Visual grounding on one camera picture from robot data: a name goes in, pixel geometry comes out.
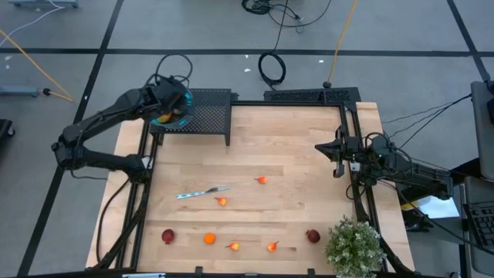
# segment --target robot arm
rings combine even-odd
[[[157,84],[147,84],[140,89],[128,90],[114,105],[97,114],[66,127],[59,140],[52,145],[56,161],[65,170],[83,167],[124,171],[131,181],[144,182],[148,177],[146,165],[137,154],[121,157],[90,151],[83,142],[125,121],[144,119],[160,124],[156,119],[171,115],[165,124],[168,128],[181,128],[192,119],[192,95],[173,77],[159,76]]]
[[[443,200],[452,196],[452,179],[447,171],[414,163],[384,135],[376,135],[370,145],[362,147],[360,138],[344,137],[337,131],[333,142],[318,144],[315,148],[337,163],[333,172],[335,178],[343,175],[345,160],[358,166],[352,167],[352,173],[364,186],[376,185],[380,179],[406,185],[407,188],[401,193],[410,202],[429,195]]]

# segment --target wooden table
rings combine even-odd
[[[357,108],[362,135],[382,131],[375,103],[358,103]],[[137,153],[142,124],[122,125],[115,154]],[[339,110],[333,107],[234,106],[230,147],[223,136],[165,135],[157,151],[137,269],[191,273],[203,266],[205,273],[304,274],[314,268],[317,274],[332,274],[323,254],[327,230],[343,215],[354,215],[354,204],[345,197],[348,171],[333,178],[334,163],[314,144],[332,141],[339,126]],[[258,184],[258,176],[266,176],[268,183]],[[102,207],[126,178],[110,173]],[[215,185],[232,189],[175,199]],[[102,254],[121,232],[129,187],[105,215]],[[385,185],[373,190],[381,234],[404,265],[414,269],[396,192]],[[214,197],[225,197],[228,204],[221,207]],[[165,229],[177,235],[170,245],[161,240]],[[307,229],[320,232],[319,243],[307,241]],[[206,232],[216,234],[214,245],[203,243]],[[96,264],[95,238],[96,231],[87,266]],[[238,252],[225,248],[234,241],[240,243]],[[278,249],[270,253],[266,246],[276,241]]]

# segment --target orange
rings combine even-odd
[[[208,232],[207,234],[204,235],[204,242],[206,244],[213,244],[215,243],[216,236],[212,232]]]

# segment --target green plant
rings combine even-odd
[[[353,222],[346,216],[330,228],[326,258],[336,274],[345,278],[375,277],[386,257],[379,246],[381,237],[368,222]]]

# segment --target black mesh tray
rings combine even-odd
[[[230,145],[232,105],[230,89],[190,89],[194,98],[194,117],[181,129],[151,125],[152,134],[223,134]]]
[[[357,87],[266,91],[264,100],[322,104],[361,101]]]

